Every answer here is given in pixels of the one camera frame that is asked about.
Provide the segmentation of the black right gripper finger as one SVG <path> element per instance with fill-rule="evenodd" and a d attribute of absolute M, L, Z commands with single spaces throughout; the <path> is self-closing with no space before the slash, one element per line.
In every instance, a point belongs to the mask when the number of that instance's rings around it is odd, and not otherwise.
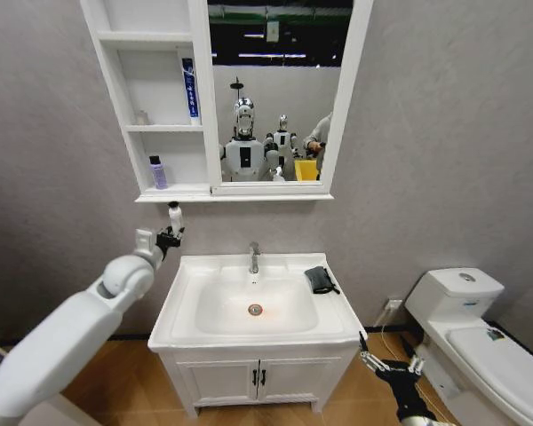
<path fill-rule="evenodd" d="M 373 355 L 367 344 L 367 339 L 364 337 L 362 331 L 359 332 L 359 344 L 360 344 L 360 356 L 362 362 L 369 368 L 372 372 L 385 372 L 387 370 L 387 364 L 385 364 L 381 359 Z"/>
<path fill-rule="evenodd" d="M 407 370 L 414 375 L 421 375 L 425 360 L 417 355 L 416 350 L 403 336 L 401 337 L 401 344 L 406 355 L 410 357 Z"/>

